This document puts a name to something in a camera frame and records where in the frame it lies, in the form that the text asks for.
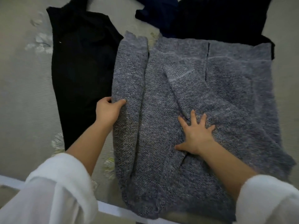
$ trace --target hand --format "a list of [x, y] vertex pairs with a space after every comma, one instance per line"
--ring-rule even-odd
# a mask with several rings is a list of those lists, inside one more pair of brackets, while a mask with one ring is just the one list
[[176, 145], [174, 148], [179, 151], [187, 151], [194, 155], [200, 155], [202, 149], [209, 143], [215, 142], [212, 131], [215, 129], [215, 125], [209, 128], [205, 127], [207, 121], [207, 115], [203, 114], [200, 119], [200, 123], [197, 123], [195, 111], [191, 111], [191, 125], [183, 120], [182, 117], [178, 117], [178, 120], [183, 128], [186, 136], [185, 142]]
[[97, 119], [95, 121], [96, 125], [103, 127], [108, 133], [118, 119], [121, 107], [126, 103], [126, 100], [119, 100], [113, 104], [109, 103], [110, 101], [111, 97], [104, 97], [97, 102]]

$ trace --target white shirt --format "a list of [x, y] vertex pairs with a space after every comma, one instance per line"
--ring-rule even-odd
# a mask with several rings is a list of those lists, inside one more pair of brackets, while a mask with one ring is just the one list
[[[26, 186], [0, 210], [0, 224], [90, 223], [97, 214], [92, 182], [83, 164], [69, 154], [47, 159]], [[267, 175], [242, 186], [236, 206], [238, 224], [299, 222], [299, 191]]]

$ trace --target gray knit sweater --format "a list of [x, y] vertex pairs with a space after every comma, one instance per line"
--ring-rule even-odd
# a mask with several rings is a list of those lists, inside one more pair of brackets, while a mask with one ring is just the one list
[[113, 101], [126, 99], [114, 125], [115, 170], [124, 202], [158, 218], [187, 211], [225, 222], [235, 205], [197, 156], [174, 150], [184, 141], [177, 116], [208, 116], [215, 140], [260, 173], [287, 180], [293, 159], [281, 148], [272, 93], [271, 46], [126, 33], [114, 69]]

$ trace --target forearm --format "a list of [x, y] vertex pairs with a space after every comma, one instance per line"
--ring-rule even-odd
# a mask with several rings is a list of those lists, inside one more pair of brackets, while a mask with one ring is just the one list
[[92, 124], [66, 153], [77, 158], [91, 175], [102, 151], [109, 130], [100, 124]]
[[214, 171], [219, 180], [224, 184], [228, 193], [238, 199], [241, 187], [257, 173], [240, 159], [235, 157], [217, 142], [211, 142], [200, 149], [200, 156]]

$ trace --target black garment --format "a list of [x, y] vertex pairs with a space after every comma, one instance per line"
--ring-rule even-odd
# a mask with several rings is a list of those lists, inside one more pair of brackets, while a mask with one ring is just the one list
[[97, 101], [111, 95], [123, 38], [108, 16], [86, 11], [87, 1], [47, 8], [53, 29], [52, 81], [65, 150], [94, 123]]
[[270, 2], [271, 0], [181, 0], [171, 31], [181, 39], [216, 40], [253, 46], [271, 42], [262, 36]]
[[144, 9], [136, 11], [136, 19], [157, 27], [164, 37], [175, 37], [170, 32], [170, 25], [178, 11], [178, 0], [137, 1], [144, 5]]

